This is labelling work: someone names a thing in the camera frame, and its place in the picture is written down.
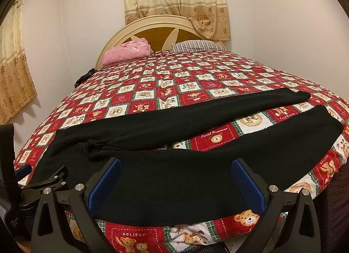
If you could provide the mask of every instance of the striped pillow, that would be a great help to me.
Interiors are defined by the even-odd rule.
[[[225,51],[210,40],[186,40],[181,43],[172,44],[171,53],[195,52],[195,51]]]

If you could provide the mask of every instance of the folded pink blanket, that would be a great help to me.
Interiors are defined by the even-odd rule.
[[[103,67],[119,65],[121,62],[147,57],[150,54],[151,46],[145,38],[131,40],[106,51],[103,57]]]

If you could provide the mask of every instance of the black pants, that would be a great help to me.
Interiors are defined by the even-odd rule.
[[[207,152],[151,150],[266,109],[301,103],[308,93],[289,89],[211,100],[132,114],[58,130],[32,183],[62,165],[70,188],[85,183],[110,157],[121,176],[96,218],[134,226],[196,223],[237,214],[247,205],[230,168],[243,158],[269,184],[285,189],[307,174],[343,131],[326,108],[243,135]]]

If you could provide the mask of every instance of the red checkered bedspread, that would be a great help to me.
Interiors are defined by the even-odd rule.
[[[180,54],[163,51],[122,66],[102,69],[62,100],[35,130],[20,151],[15,165],[20,168],[29,163],[35,169],[53,140],[55,131],[60,128],[281,87],[305,91],[312,96],[305,103],[263,111],[167,147],[207,151],[243,134],[272,126],[315,105],[325,105],[329,113],[343,123],[345,130],[325,157],[288,189],[295,192],[307,188],[314,198],[347,161],[349,103],[311,81],[227,51]],[[27,177],[21,183],[26,184],[29,179]],[[71,215],[69,219],[71,228],[76,228]],[[135,227],[105,221],[98,221],[98,224],[119,252],[168,253],[183,252],[196,244],[236,238],[251,231],[258,219],[258,215],[246,211],[193,225]]]

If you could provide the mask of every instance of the cream headboard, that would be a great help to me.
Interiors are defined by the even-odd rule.
[[[170,50],[173,43],[180,43],[185,40],[207,40],[207,38],[198,34],[187,18],[175,15],[149,16],[136,20],[120,30],[99,55],[96,69],[100,70],[103,67],[103,55],[107,50],[137,38],[146,38],[151,45],[152,52]],[[214,41],[214,43],[225,48],[220,41]]]

